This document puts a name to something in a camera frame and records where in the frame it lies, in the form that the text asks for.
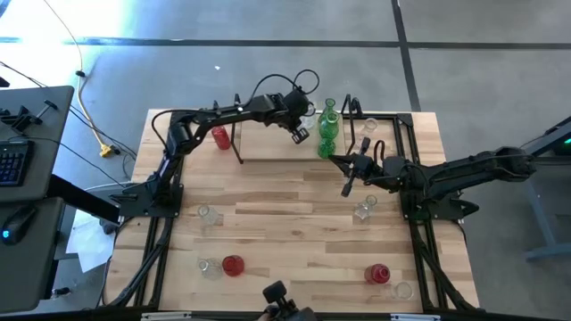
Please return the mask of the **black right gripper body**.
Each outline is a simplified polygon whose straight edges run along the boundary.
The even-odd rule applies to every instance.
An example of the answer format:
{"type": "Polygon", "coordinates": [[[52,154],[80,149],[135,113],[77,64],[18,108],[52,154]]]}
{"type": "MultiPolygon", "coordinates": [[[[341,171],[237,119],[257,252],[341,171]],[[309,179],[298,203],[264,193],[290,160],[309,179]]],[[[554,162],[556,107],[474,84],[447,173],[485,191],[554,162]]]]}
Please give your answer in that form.
{"type": "Polygon", "coordinates": [[[355,177],[363,182],[383,177],[384,170],[377,165],[373,158],[357,154],[355,159],[355,177]]]}

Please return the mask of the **round green glass vase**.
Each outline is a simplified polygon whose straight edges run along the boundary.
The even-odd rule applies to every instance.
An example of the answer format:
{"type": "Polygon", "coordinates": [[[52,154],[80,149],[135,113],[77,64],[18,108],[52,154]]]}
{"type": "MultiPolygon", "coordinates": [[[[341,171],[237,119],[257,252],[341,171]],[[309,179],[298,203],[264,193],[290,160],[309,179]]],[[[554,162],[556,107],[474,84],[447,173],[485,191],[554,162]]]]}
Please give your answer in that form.
{"type": "Polygon", "coordinates": [[[318,156],[326,160],[329,156],[334,155],[336,150],[335,141],[328,138],[322,138],[318,144],[318,156]]]}

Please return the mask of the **wide green textured glass vase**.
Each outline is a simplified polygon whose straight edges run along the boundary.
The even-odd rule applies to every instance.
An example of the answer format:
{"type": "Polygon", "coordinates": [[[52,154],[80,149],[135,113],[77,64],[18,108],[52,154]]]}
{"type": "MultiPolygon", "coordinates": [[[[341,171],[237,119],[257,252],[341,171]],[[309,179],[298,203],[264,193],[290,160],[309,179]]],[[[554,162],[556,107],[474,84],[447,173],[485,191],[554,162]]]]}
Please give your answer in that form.
{"type": "Polygon", "coordinates": [[[335,140],[339,132],[339,119],[336,111],[326,112],[319,118],[319,134],[322,139],[335,140]]]}

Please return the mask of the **tall red ribbed glass vase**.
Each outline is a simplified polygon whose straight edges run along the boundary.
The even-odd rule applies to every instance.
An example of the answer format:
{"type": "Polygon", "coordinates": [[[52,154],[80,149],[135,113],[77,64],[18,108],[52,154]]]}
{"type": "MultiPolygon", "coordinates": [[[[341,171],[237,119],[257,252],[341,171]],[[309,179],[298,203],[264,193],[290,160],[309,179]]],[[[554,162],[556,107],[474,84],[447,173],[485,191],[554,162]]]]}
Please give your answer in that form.
{"type": "Polygon", "coordinates": [[[211,130],[211,135],[220,150],[227,150],[231,147],[230,138],[224,126],[214,127],[211,130]]]}

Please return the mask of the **red swirl ribbed glass vase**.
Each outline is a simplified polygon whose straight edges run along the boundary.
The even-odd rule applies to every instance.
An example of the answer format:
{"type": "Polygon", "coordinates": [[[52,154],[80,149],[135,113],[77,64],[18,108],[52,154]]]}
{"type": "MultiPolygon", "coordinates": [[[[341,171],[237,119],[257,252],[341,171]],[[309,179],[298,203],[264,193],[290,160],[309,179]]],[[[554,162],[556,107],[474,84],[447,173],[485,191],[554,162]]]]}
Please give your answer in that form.
{"type": "Polygon", "coordinates": [[[390,269],[384,264],[368,266],[364,271],[364,278],[368,284],[386,284],[390,277],[390,269]]]}

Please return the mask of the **clear conical glass vase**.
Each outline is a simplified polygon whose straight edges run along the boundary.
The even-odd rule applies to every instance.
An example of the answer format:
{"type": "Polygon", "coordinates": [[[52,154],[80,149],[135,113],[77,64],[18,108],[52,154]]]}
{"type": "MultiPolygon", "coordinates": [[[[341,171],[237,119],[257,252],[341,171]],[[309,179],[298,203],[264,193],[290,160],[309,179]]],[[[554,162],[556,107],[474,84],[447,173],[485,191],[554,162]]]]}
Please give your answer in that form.
{"type": "Polygon", "coordinates": [[[412,286],[407,282],[394,284],[391,291],[393,298],[396,300],[410,300],[414,295],[412,286]]]}

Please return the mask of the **round red glass vase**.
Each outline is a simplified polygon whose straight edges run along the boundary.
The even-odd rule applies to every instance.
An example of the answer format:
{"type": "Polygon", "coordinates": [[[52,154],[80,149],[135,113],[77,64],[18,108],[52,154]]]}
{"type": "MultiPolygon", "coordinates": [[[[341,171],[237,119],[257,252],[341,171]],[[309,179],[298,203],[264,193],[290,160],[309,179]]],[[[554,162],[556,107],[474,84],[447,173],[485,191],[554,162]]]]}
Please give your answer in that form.
{"type": "Polygon", "coordinates": [[[238,255],[226,256],[222,268],[227,276],[240,276],[244,272],[244,260],[238,255]]]}

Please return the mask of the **wooden shelf with black legs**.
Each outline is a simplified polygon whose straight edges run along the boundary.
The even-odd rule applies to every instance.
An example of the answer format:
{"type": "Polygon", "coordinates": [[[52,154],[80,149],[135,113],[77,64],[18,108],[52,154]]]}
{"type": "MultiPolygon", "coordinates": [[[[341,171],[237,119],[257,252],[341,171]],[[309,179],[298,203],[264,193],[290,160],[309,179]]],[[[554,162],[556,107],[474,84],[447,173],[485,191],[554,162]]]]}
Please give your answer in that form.
{"type": "MultiPolygon", "coordinates": [[[[350,113],[351,95],[345,96],[343,107],[338,111],[339,132],[335,138],[335,154],[345,154],[351,144],[350,113]]],[[[319,161],[318,144],[319,117],[322,110],[317,110],[316,125],[309,131],[310,136],[300,144],[296,144],[289,132],[278,125],[266,127],[263,123],[246,121],[236,124],[235,143],[238,155],[244,161],[319,161]]]]}

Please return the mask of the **small clear glass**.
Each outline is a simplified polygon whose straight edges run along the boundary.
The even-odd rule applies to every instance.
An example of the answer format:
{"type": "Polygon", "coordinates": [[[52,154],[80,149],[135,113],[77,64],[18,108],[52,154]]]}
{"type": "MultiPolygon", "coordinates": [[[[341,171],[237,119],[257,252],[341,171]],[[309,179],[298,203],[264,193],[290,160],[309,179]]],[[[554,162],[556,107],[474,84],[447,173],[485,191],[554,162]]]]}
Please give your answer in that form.
{"type": "Polygon", "coordinates": [[[357,135],[357,145],[362,146],[365,137],[371,137],[371,135],[377,130],[378,121],[374,118],[367,118],[363,122],[363,127],[357,135]]]}

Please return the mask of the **white label strip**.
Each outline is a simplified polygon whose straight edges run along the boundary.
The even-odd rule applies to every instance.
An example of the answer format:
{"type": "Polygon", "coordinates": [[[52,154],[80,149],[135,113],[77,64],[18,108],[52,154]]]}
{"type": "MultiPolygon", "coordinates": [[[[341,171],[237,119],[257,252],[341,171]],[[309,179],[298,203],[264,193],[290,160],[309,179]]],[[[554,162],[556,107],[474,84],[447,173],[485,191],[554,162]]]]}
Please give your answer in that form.
{"type": "Polygon", "coordinates": [[[394,313],[390,315],[391,321],[442,321],[438,315],[394,313]]]}
{"type": "Polygon", "coordinates": [[[185,311],[159,311],[143,313],[140,321],[190,321],[192,314],[185,311]]]}

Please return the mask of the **black device with green light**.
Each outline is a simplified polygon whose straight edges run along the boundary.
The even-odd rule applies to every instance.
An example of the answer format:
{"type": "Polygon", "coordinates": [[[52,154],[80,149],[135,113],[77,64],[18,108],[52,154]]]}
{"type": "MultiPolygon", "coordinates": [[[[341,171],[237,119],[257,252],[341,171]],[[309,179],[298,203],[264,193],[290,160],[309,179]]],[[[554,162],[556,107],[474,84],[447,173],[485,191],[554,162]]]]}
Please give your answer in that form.
{"type": "Polygon", "coordinates": [[[552,151],[557,156],[571,156],[571,133],[557,140],[552,151]]]}

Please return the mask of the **grey metal stand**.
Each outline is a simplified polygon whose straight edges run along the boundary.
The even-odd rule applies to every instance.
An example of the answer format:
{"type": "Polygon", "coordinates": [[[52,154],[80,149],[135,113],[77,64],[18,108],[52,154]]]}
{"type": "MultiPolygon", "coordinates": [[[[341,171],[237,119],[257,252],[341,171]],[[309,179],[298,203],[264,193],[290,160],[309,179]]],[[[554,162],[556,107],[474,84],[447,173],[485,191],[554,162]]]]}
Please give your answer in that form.
{"type": "Polygon", "coordinates": [[[571,255],[571,239],[560,235],[561,218],[571,218],[571,156],[553,153],[554,143],[571,133],[571,116],[522,145],[537,160],[536,172],[522,183],[541,232],[543,245],[525,253],[527,260],[571,255]]]}

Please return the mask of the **white paper sheet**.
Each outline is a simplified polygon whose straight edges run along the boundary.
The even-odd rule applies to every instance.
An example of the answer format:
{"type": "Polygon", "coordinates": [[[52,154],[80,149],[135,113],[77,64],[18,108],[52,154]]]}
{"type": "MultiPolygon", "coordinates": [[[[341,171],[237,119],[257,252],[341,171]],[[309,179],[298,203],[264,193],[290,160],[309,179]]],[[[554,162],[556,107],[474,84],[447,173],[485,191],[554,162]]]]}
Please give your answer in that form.
{"type": "Polygon", "coordinates": [[[80,212],[74,218],[66,254],[76,254],[81,271],[97,268],[112,256],[115,233],[106,234],[97,218],[80,212]]]}

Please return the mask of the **black keyboard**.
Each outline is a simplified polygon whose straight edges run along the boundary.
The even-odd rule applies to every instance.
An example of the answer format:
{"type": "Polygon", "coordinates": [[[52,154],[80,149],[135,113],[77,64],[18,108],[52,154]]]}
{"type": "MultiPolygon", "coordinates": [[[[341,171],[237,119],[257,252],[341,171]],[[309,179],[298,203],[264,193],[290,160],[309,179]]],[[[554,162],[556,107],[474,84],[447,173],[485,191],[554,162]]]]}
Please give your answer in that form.
{"type": "Polygon", "coordinates": [[[30,140],[0,141],[0,187],[21,186],[32,158],[30,140]]]}

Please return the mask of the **black computer mouse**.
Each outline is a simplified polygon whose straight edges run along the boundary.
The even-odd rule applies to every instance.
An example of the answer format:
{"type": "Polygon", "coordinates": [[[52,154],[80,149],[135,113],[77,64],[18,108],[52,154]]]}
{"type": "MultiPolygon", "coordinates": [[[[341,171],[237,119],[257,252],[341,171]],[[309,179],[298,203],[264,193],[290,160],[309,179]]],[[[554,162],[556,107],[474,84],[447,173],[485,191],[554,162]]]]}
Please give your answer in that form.
{"type": "Polygon", "coordinates": [[[4,221],[0,230],[2,242],[6,245],[19,243],[27,233],[36,212],[34,204],[20,206],[4,221]]]}

